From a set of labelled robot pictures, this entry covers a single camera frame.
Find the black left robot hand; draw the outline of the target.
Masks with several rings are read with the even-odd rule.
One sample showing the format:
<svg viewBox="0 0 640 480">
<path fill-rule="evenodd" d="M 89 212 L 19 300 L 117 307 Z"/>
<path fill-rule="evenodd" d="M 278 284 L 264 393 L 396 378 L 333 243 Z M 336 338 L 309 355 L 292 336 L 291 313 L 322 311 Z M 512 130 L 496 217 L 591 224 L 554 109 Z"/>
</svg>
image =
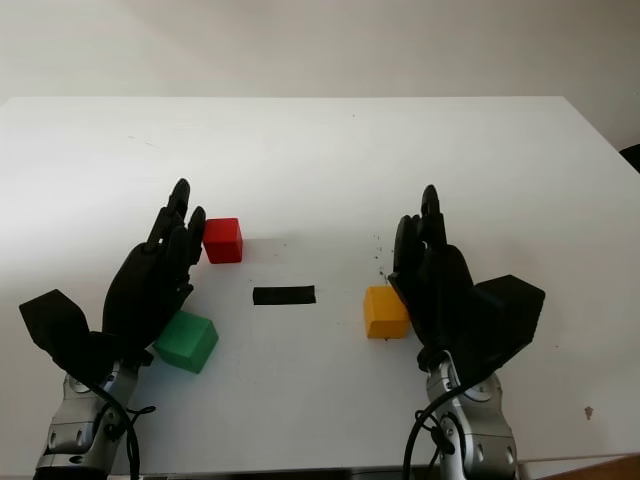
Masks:
<svg viewBox="0 0 640 480">
<path fill-rule="evenodd" d="M 194 290 L 189 271 L 201 256 L 206 215 L 200 206 L 187 213 L 189 196 L 189 182 L 179 179 L 147 239 L 131 250 L 108 289 L 102 332 L 121 359 L 145 358 Z"/>
</svg>

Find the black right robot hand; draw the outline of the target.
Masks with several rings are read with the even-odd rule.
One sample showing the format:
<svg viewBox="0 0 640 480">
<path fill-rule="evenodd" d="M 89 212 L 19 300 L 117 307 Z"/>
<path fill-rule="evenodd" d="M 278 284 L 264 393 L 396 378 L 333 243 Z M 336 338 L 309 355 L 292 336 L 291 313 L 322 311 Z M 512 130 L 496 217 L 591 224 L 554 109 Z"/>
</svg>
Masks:
<svg viewBox="0 0 640 480">
<path fill-rule="evenodd" d="M 388 280 L 422 344 L 418 368 L 427 371 L 451 349 L 462 299 L 473 286 L 462 252 L 447 241 L 434 185 L 425 188 L 420 212 L 405 215 L 398 223 Z"/>
</svg>

